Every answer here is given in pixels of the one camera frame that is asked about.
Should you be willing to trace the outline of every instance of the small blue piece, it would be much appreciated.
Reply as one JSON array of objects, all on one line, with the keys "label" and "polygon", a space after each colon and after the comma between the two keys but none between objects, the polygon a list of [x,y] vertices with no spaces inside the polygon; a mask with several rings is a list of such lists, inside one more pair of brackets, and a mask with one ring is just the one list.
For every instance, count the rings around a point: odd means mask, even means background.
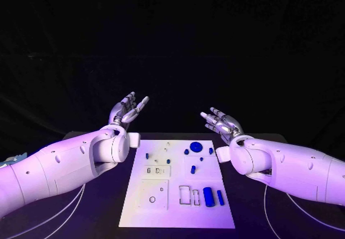
[{"label": "small blue piece", "polygon": [[212,194],[212,189],[209,187],[204,188],[204,197],[205,197],[205,204],[206,207],[214,207],[215,202],[214,202],[214,194]]},{"label": "small blue piece", "polygon": [[224,200],[222,200],[221,190],[217,191],[217,194],[218,194],[219,204],[224,206]]},{"label": "small blue piece", "polygon": [[191,173],[195,174],[195,166],[192,166]]},{"label": "small blue piece", "polygon": [[193,142],[189,148],[195,153],[199,153],[202,151],[202,144],[199,142]]}]

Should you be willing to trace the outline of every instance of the dark tabletop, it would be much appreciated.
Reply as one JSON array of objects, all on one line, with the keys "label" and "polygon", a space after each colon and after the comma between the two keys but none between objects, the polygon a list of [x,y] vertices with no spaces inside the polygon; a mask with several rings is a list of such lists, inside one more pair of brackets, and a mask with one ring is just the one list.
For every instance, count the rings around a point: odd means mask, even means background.
[{"label": "dark tabletop", "polygon": [[[64,139],[84,134],[71,132]],[[254,138],[286,142],[279,134],[250,134]],[[215,133],[141,133],[141,139],[212,140],[214,147],[225,146]],[[131,175],[136,150],[124,163],[105,172],[85,186],[78,209],[52,239],[154,239],[154,238],[276,238],[264,215],[264,184],[240,175],[231,163],[222,163],[221,173],[227,190],[235,229],[120,228],[118,222]],[[22,232],[52,217],[74,199],[79,188],[39,200],[10,213],[0,221],[0,239]],[[341,206],[295,198],[305,210],[333,226],[345,228],[345,210]],[[38,229],[19,239],[45,238],[65,221],[74,205]],[[313,221],[292,203],[287,195],[269,187],[267,215],[282,239],[345,238],[339,232]]]}]

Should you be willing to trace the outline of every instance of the white cable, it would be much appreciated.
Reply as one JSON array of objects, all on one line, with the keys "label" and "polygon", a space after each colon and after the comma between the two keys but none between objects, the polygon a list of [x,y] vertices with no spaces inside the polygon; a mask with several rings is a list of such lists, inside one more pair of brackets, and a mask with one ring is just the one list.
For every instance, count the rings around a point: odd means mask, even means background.
[{"label": "white cable", "polygon": [[[81,198],[82,198],[82,194],[84,194],[84,189],[85,189],[85,185],[82,186],[81,197],[79,197],[78,203],[77,203],[77,205],[75,205],[74,211],[77,210],[78,205],[79,205],[79,202],[81,202]],[[62,226],[65,225],[68,219],[69,219],[69,218],[72,217],[72,215],[74,215],[74,211],[72,211],[72,213],[69,214],[69,217],[66,218],[65,222],[61,224],[61,226],[58,227],[58,229],[49,234],[49,236],[45,237],[45,239],[48,239],[48,238],[58,232],[58,230],[62,228]]]},{"label": "white cable", "polygon": [[9,238],[6,239],[12,239],[12,238],[16,238],[17,236],[23,235],[25,233],[27,233],[30,230],[33,230],[35,228],[38,228],[39,226],[42,226],[43,224],[46,224],[66,209],[68,207],[71,206],[71,204],[74,203],[75,199],[78,198],[79,194],[84,192],[84,188],[85,188],[85,185],[82,185],[81,187],[81,190],[74,198],[74,200],[71,201],[71,203],[65,206],[65,208],[46,220],[43,221],[40,224],[38,224],[35,227],[29,228],[27,230],[25,230],[23,232],[17,233],[16,235],[10,236]]},{"label": "white cable", "polygon": [[303,208],[299,206],[299,204],[297,204],[297,203],[295,202],[295,200],[292,199],[290,195],[289,195],[289,194],[286,194],[286,195],[287,195],[287,197],[290,198],[290,200],[293,201],[293,203],[295,203],[295,205],[297,206],[297,208],[300,209],[300,211],[302,211],[316,222],[319,222],[319,223],[320,223],[322,225],[325,225],[326,227],[333,228],[335,230],[339,230],[339,231],[345,232],[345,229],[338,228],[338,227],[333,227],[333,226],[328,225],[325,222],[322,222],[319,219],[316,219],[316,218],[303,210]]},{"label": "white cable", "polygon": [[276,231],[274,231],[274,229],[271,227],[270,220],[269,220],[269,217],[267,217],[267,212],[266,212],[266,192],[267,192],[267,185],[266,185],[266,188],[264,188],[264,215],[266,215],[266,219],[267,219],[267,223],[270,225],[271,231],[274,232],[277,238],[280,239],[280,237],[279,237],[279,235],[277,235],[277,233],[276,233]]}]

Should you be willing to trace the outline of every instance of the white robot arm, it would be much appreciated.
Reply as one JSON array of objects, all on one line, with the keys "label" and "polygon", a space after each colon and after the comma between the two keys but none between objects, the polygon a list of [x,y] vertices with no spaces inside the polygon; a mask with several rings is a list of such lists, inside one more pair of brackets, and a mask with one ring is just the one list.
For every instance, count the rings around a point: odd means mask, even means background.
[{"label": "white robot arm", "polygon": [[98,131],[51,144],[16,164],[0,168],[0,218],[30,202],[62,194],[97,178],[126,160],[130,147],[140,146],[129,123],[149,97],[136,107],[134,92],[111,110],[110,124]]},{"label": "white robot arm", "polygon": [[240,123],[215,108],[201,113],[206,128],[221,134],[228,146],[217,149],[221,163],[293,196],[345,205],[345,163],[315,149],[244,135]]}]

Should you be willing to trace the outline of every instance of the white board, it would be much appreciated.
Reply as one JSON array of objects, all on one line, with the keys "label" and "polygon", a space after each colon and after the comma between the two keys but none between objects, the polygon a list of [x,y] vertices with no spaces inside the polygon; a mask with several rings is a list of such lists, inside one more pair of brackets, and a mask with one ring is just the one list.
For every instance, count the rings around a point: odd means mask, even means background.
[{"label": "white board", "polygon": [[[118,227],[235,228],[212,141],[198,141],[202,144],[199,153],[189,149],[192,142],[141,140]],[[214,149],[212,155],[208,152],[209,148]],[[189,155],[185,155],[185,149],[189,149]],[[179,204],[179,186],[189,186],[191,205]],[[211,208],[205,206],[202,191],[205,187],[212,188],[215,206]],[[182,187],[185,202],[188,202],[186,188]],[[195,190],[199,206],[193,205]],[[219,205],[217,190],[222,193],[224,206]]]}]

